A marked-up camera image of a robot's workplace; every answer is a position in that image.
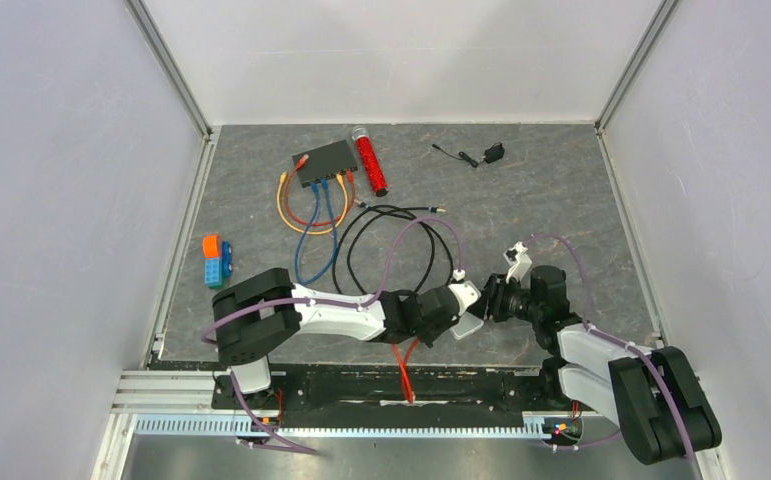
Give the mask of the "white plastic box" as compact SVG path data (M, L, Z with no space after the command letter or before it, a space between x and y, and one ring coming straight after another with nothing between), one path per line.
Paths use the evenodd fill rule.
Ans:
M477 332L483 326L484 320L482 318L470 312L465 312L449 331L455 340L460 341Z

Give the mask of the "black power adapter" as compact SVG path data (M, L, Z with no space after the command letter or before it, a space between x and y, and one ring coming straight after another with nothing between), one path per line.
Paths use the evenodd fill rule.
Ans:
M501 142L497 142L493 144L491 147L487 148L482 153L481 158L479 160L471 157L464 151L459 151L457 154L451 154L450 152L447 152L437 144L432 144L431 147L441 152L442 154L446 155L449 158L453 158L455 160L467 163L474 169L478 168L481 164L495 163L501 160L505 156L505 148Z

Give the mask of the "black network switch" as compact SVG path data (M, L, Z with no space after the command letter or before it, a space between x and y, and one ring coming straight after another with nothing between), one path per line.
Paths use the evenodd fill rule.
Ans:
M356 155L347 140L340 140L317 147L291 157L295 167L307 156L307 160L296 170L296 177L303 188L321 179L332 179L339 174L355 172L358 169Z

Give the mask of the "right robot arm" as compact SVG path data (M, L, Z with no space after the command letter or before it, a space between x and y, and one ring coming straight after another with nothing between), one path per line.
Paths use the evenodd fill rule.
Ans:
M489 277L471 313L527 322L549 353L538 382L552 408L583 403L619 429L642 464L694 456L721 445L723 432L685 353L620 340L575 313L564 270L539 265L527 280Z

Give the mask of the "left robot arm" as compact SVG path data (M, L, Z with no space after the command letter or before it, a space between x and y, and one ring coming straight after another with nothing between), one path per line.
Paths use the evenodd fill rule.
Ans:
M471 313L480 290L470 281L424 293L377 291L350 296L294 283L273 268L217 293L213 323L201 339L237 382L237 396L252 408L268 405L275 393L268 357L295 335L332 335L397 345L416 339L426 346L444 333L463 339L484 324Z

